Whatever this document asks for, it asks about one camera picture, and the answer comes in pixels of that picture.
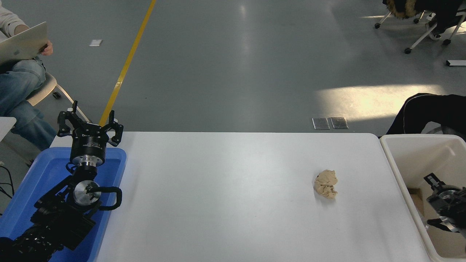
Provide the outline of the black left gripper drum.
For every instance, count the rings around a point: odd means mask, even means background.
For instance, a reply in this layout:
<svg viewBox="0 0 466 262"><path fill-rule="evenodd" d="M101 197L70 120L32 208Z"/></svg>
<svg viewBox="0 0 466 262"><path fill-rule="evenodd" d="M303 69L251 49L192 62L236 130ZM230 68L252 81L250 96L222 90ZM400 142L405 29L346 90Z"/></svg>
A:
<svg viewBox="0 0 466 262"><path fill-rule="evenodd" d="M96 156L105 159L108 135L101 126L86 123L75 127L72 132L72 147L70 159L81 156Z"/></svg>

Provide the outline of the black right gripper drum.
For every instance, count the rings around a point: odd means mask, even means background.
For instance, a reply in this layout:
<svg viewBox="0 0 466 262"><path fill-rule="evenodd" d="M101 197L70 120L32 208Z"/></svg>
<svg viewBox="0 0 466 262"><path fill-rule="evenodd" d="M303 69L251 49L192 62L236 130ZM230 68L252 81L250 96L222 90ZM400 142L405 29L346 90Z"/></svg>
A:
<svg viewBox="0 0 466 262"><path fill-rule="evenodd" d="M433 209L441 209L446 205L441 197L441 193L446 191L446 186L431 186L432 194L427 198L427 202Z"/></svg>

